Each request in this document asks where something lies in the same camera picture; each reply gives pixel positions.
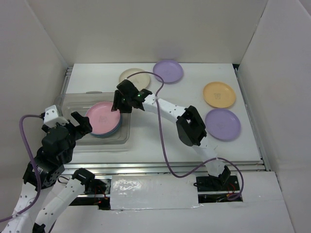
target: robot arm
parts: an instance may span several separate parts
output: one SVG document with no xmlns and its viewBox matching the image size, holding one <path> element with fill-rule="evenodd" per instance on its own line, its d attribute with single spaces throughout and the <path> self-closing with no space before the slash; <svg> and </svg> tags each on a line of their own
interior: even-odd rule
<svg viewBox="0 0 311 233">
<path fill-rule="evenodd" d="M 77 174 L 70 181 L 70 188 L 65 189 L 58 195 L 47 206 L 46 212 L 42 210 L 40 212 L 41 206 L 52 190 L 57 178 L 65 170 L 64 164 L 71 161 L 76 140 L 81 139 L 92 131 L 88 117 L 83 117 L 77 112 L 71 115 L 80 125 L 74 126 L 64 119 L 62 113 L 55 105 L 47 108 L 45 113 L 42 114 L 45 123 L 42 130 L 46 132 L 46 136 L 42 139 L 42 147 L 39 148 L 35 157 L 36 169 L 41 180 L 41 192 L 37 201 L 30 209 L 20 215 L 17 214 L 32 204 L 32 201 L 37 196 L 37 180 L 34 168 L 29 163 L 23 176 L 24 184 L 13 212 L 13 218 L 8 222 L 3 233 L 47 233 L 55 222 L 55 217 L 58 217 L 71 201 L 81 194 L 85 187 L 89 187 L 89 183 L 94 180 L 94 175 L 88 171 L 82 175 Z"/>
<path fill-rule="evenodd" d="M 112 111 L 119 109 L 121 113 L 130 113 L 134 107 L 157 114 L 156 96 L 149 90 L 138 91 L 129 80 L 122 81 L 117 89 Z M 157 100 L 161 117 L 176 124 L 178 137 L 185 145 L 192 147 L 202 161 L 217 157 L 208 145 L 205 124 L 195 107 L 185 108 L 162 99 Z M 220 160 L 211 161 L 206 167 L 209 175 L 215 177 L 220 185 L 230 176 L 230 170 Z"/>
</svg>

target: white wall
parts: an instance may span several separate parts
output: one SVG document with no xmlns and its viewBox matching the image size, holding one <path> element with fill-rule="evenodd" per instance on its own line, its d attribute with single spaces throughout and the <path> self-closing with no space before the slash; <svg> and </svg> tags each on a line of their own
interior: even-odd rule
<svg viewBox="0 0 311 233">
<path fill-rule="evenodd" d="M 311 16 L 269 0 L 239 73 L 297 233 L 311 216 Z"/>
<path fill-rule="evenodd" d="M 311 0 L 300 0 L 300 2 L 305 7 L 309 15 L 311 15 Z"/>
<path fill-rule="evenodd" d="M 28 0 L 73 63 L 240 63 L 267 0 Z"/>
<path fill-rule="evenodd" d="M 24 1 L 0 0 L 0 6 L 0 218 L 3 218 L 13 211 L 29 161 L 19 134 L 19 118 L 24 114 L 40 114 L 53 103 L 60 92 L 65 68 Z M 25 126 L 35 154 L 43 136 L 42 121 L 29 119 Z"/>
</svg>

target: clear plastic tray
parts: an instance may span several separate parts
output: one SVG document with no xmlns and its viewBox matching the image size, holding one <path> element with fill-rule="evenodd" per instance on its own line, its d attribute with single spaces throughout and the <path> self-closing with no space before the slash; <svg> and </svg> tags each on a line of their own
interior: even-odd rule
<svg viewBox="0 0 311 233">
<path fill-rule="evenodd" d="M 72 112 L 77 111 L 80 115 L 85 116 L 88 109 L 94 104 L 102 101 L 113 102 L 113 98 L 114 93 L 63 94 L 55 99 L 54 104 L 61 107 L 63 116 L 66 119 L 69 119 L 74 125 L 78 125 L 77 121 L 70 115 Z M 122 114 L 121 127 L 114 134 L 105 138 L 98 138 L 88 134 L 78 140 L 77 145 L 124 144 L 130 136 L 130 120 L 130 114 Z"/>
</svg>

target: white panel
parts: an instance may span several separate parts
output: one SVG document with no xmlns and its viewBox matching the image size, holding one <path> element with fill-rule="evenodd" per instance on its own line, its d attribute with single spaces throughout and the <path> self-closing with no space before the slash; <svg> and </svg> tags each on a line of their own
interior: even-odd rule
<svg viewBox="0 0 311 233">
<path fill-rule="evenodd" d="M 28 0 L 70 64 L 240 63 L 267 0 Z"/>
<path fill-rule="evenodd" d="M 273 172 L 244 172 L 245 187 L 274 198 L 262 181 L 277 183 Z M 250 198 L 253 193 L 243 194 Z M 180 196 L 178 201 L 185 201 Z M 57 220 L 54 233 L 294 233 L 282 196 L 276 200 L 205 203 L 193 209 L 102 211 L 96 206 L 71 206 Z"/>
<path fill-rule="evenodd" d="M 12 213 L 29 162 L 18 121 L 24 114 L 44 112 L 60 91 L 65 69 L 24 1 L 0 2 L 0 178 L 19 177 L 19 182 L 9 179 L 1 183 L 3 218 Z M 25 120 L 25 132 L 34 154 L 43 136 L 41 126 L 40 119 Z"/>
<path fill-rule="evenodd" d="M 113 176 L 112 210 L 190 209 L 199 206 L 195 175 Z"/>
<path fill-rule="evenodd" d="M 73 67 L 67 93 L 85 93 L 87 91 L 114 92 L 120 74 L 126 69 L 137 67 L 151 71 L 154 64 L 75 64 Z M 182 63 L 183 79 L 175 84 L 164 85 L 159 97 L 179 106 L 193 105 L 205 119 L 213 108 L 203 98 L 203 88 L 209 82 L 220 81 L 230 85 L 236 93 L 236 102 L 229 109 L 240 119 L 242 131 L 233 141 L 223 142 L 207 134 L 211 147 L 231 161 L 260 160 L 259 152 L 248 119 L 236 75 L 231 64 L 189 64 Z M 148 89 L 152 92 L 160 87 L 153 76 Z M 199 156 L 191 147 L 185 146 L 178 138 L 176 125 L 162 120 L 165 148 L 171 162 L 198 162 Z M 104 145 L 76 147 L 73 163 L 152 163 L 164 162 L 158 134 L 158 120 L 155 114 L 133 109 L 129 140 L 124 145 Z"/>
<path fill-rule="evenodd" d="M 299 0 L 268 2 L 239 73 L 295 230 L 309 232 L 311 16 Z"/>
</svg>

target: red wire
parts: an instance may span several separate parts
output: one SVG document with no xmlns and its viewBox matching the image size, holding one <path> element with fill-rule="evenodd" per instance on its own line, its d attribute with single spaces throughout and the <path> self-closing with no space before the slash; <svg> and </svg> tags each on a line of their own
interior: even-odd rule
<svg viewBox="0 0 311 233">
<path fill-rule="evenodd" d="M 104 198 L 107 200 L 106 193 L 103 190 L 102 190 L 102 192 L 103 192 Z"/>
<path fill-rule="evenodd" d="M 232 187 L 233 187 L 233 192 L 232 193 L 234 193 L 235 192 L 235 186 L 232 184 L 232 183 L 229 183 L 229 185 L 231 185 Z"/>
</svg>

